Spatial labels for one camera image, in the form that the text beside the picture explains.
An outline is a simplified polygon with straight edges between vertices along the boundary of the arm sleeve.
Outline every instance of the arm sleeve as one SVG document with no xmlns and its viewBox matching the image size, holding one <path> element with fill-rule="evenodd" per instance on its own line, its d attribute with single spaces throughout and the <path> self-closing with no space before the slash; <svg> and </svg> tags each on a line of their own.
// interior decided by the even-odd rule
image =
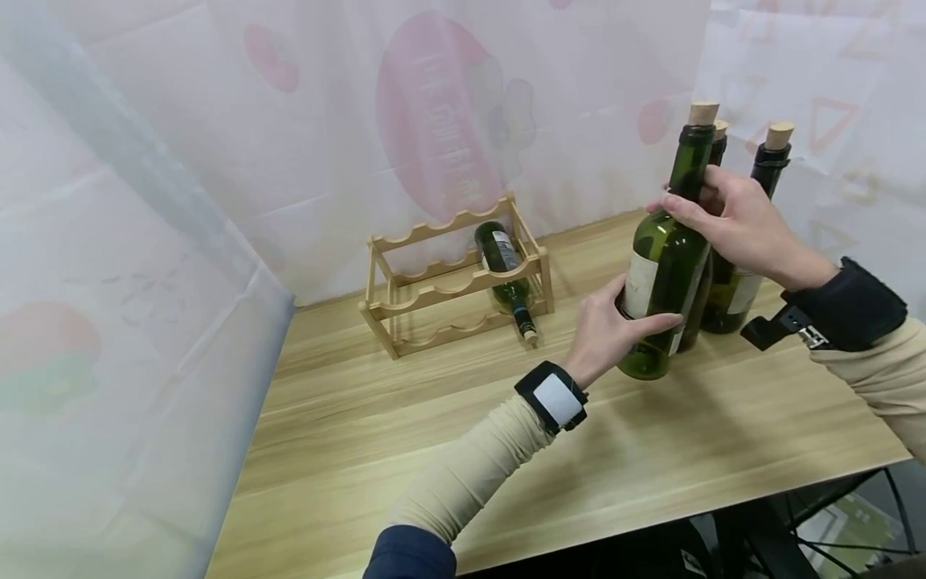
<svg viewBox="0 0 926 579">
<path fill-rule="evenodd" d="M 920 463 L 926 464 L 926 327 L 907 318 L 864 352 L 813 351 L 849 384 Z"/>
<path fill-rule="evenodd" d="M 453 543 L 498 487 L 551 442 L 524 398 L 510 398 L 412 483 L 395 504 L 390 524 L 416 526 Z"/>
<path fill-rule="evenodd" d="M 399 498 L 364 577 L 451 579 L 457 560 L 450 544 L 511 473 L 553 439 L 520 396 L 490 412 Z"/>
</svg>

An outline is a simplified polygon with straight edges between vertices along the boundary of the bottle in rack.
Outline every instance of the bottle in rack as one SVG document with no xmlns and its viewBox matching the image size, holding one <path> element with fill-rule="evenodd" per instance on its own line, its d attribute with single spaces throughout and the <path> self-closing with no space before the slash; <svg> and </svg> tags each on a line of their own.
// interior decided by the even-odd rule
<svg viewBox="0 0 926 579">
<path fill-rule="evenodd" d="M 782 170 L 790 162 L 792 122 L 774 122 L 769 126 L 765 143 L 758 147 L 752 178 L 762 185 L 771 198 Z M 758 294 L 762 277 L 733 266 L 716 251 L 713 253 L 714 274 L 707 294 L 701 329 L 712 334 L 730 334 L 743 327 L 749 309 Z"/>
<path fill-rule="evenodd" d="M 669 192 L 697 201 L 714 141 L 716 103 L 693 103 L 679 135 Z M 707 259 L 707 241 L 660 209 L 646 216 L 633 235 L 631 265 L 615 304 L 625 318 L 663 312 L 688 315 Z M 682 339 L 683 326 L 645 338 L 618 364 L 638 380 L 656 380 L 669 371 L 669 357 Z"/>
<path fill-rule="evenodd" d="M 717 120 L 714 123 L 714 143 L 710 146 L 710 157 L 707 159 L 708 165 L 717 165 L 719 167 L 720 162 L 723 160 L 723 153 L 727 150 L 727 126 L 726 120 Z M 704 307 L 707 305 L 710 283 L 714 275 L 715 253 L 713 248 L 707 252 L 704 271 L 701 272 L 701 280 L 698 282 L 697 290 L 694 292 L 692 309 L 688 314 L 688 320 L 685 321 L 685 329 L 682 331 L 682 339 L 679 341 L 679 349 L 676 354 L 690 350 L 697 341 L 698 332 L 701 331 L 701 318 L 704 316 Z"/>
<path fill-rule="evenodd" d="M 476 228 L 474 237 L 476 246 L 482 255 L 482 266 L 488 271 L 511 271 L 520 265 L 521 258 L 518 250 L 511 243 L 505 226 L 498 221 L 486 221 Z M 515 280 L 500 283 L 492 288 L 492 293 L 498 303 L 514 316 L 518 331 L 524 341 L 531 346 L 536 344 L 537 328 L 528 311 L 528 300 L 531 295 L 531 285 L 528 281 Z"/>
</svg>

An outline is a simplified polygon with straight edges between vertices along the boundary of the cork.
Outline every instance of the cork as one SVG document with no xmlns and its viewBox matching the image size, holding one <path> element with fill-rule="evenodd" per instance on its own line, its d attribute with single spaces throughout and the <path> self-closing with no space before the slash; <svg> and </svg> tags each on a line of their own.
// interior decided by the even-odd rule
<svg viewBox="0 0 926 579">
<path fill-rule="evenodd" d="M 769 126 L 769 134 L 765 137 L 765 148 L 768 151 L 781 151 L 791 140 L 791 133 L 795 131 L 795 124 L 789 120 L 773 122 Z"/>
<path fill-rule="evenodd" d="M 714 121 L 714 141 L 719 141 L 727 136 L 727 127 L 730 126 L 726 120 L 717 119 Z"/>
<path fill-rule="evenodd" d="M 717 118 L 717 111 L 720 109 L 720 103 L 694 102 L 691 110 L 688 112 L 688 124 L 690 125 L 712 125 Z"/>
</svg>

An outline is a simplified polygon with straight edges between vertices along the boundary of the green glass bottle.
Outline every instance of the green glass bottle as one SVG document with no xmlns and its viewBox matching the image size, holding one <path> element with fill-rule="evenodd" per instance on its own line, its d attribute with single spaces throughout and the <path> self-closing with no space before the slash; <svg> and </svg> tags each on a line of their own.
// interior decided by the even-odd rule
<svg viewBox="0 0 926 579">
<path fill-rule="evenodd" d="M 714 123 L 714 143 L 710 146 L 710 157 L 707 158 L 708 165 L 717 165 L 719 167 L 720 162 L 723 161 L 723 153 L 727 150 L 728 126 L 726 120 L 717 120 Z M 694 292 L 692 309 L 688 313 L 688 319 L 685 320 L 682 339 L 679 341 L 679 349 L 676 354 L 682 354 L 692 349 L 697 341 L 697 335 L 701 331 L 701 318 L 704 317 L 704 307 L 707 305 L 710 283 L 714 276 L 715 253 L 717 252 L 713 248 L 707 252 L 704 271 L 701 272 L 701 280 L 698 282 L 697 290 Z"/>
<path fill-rule="evenodd" d="M 791 133 L 795 126 L 791 122 L 775 122 L 769 126 L 765 143 L 756 152 L 752 178 L 762 185 L 762 190 L 771 198 L 782 176 L 782 171 L 790 162 Z M 731 334 L 738 331 L 746 322 L 749 309 L 756 300 L 762 277 L 746 271 L 722 258 L 716 251 L 714 274 L 701 329 L 712 334 Z"/>
<path fill-rule="evenodd" d="M 669 178 L 669 192 L 697 201 L 714 141 L 716 103 L 694 103 Z M 646 216 L 633 235 L 627 284 L 618 297 L 624 317 L 639 319 L 671 312 L 687 316 L 707 259 L 707 241 L 664 210 Z M 656 380 L 669 371 L 669 357 L 682 339 L 682 327 L 645 338 L 618 364 L 638 380 Z"/>
<path fill-rule="evenodd" d="M 505 272 L 516 269 L 521 258 L 511 243 L 505 226 L 498 221 L 486 221 L 476 228 L 476 246 L 482 254 L 482 266 L 488 271 Z M 527 280 L 500 283 L 492 288 L 495 299 L 514 316 L 518 331 L 530 345 L 537 343 L 537 328 L 528 311 L 531 285 Z"/>
</svg>

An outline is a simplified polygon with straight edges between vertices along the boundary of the bamboo wine rack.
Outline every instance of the bamboo wine rack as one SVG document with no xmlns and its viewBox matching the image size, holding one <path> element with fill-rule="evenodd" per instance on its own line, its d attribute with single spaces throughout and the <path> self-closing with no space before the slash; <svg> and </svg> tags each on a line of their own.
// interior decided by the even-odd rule
<svg viewBox="0 0 926 579">
<path fill-rule="evenodd" d="M 523 259 L 521 264 L 512 271 L 496 273 L 482 269 L 474 271 L 462 285 L 440 287 L 427 282 L 450 271 L 461 270 L 480 263 L 481 259 L 478 250 L 470 250 L 463 259 L 453 263 L 434 261 L 424 271 L 414 275 L 393 273 L 388 261 L 386 261 L 385 254 L 390 250 L 432 239 L 438 235 L 454 232 L 470 225 L 495 220 L 504 215 L 508 215 L 511 219 L 514 230 L 512 232 L 512 242 Z M 513 323 L 510 314 L 496 311 L 486 315 L 480 322 L 472 326 L 461 327 L 453 323 L 441 326 L 431 337 L 424 340 L 403 339 L 396 330 L 394 322 L 398 316 L 458 297 L 475 294 L 500 283 L 528 279 L 535 288 L 540 290 L 539 295 L 535 296 L 530 306 L 531 315 L 536 317 L 541 314 L 553 313 L 553 286 L 550 283 L 549 256 L 546 247 L 537 244 L 537 240 L 534 239 L 531 230 L 528 229 L 527 224 L 518 212 L 514 194 L 508 193 L 498 200 L 495 207 L 484 213 L 460 211 L 445 225 L 431 226 L 427 223 L 419 223 L 412 228 L 411 233 L 401 239 L 387 239 L 376 236 L 370 237 L 367 244 L 369 245 L 367 292 L 364 299 L 360 300 L 358 308 L 367 324 L 369 324 L 369 328 L 392 359 L 398 359 L 407 354 L 454 342 L 470 335 L 481 334 L 482 332 L 503 327 L 508 323 Z M 386 279 L 384 300 L 375 299 L 377 267 L 379 267 Z M 410 299 L 400 301 L 398 297 L 400 288 L 412 283 L 426 284 L 420 287 L 418 292 Z"/>
</svg>

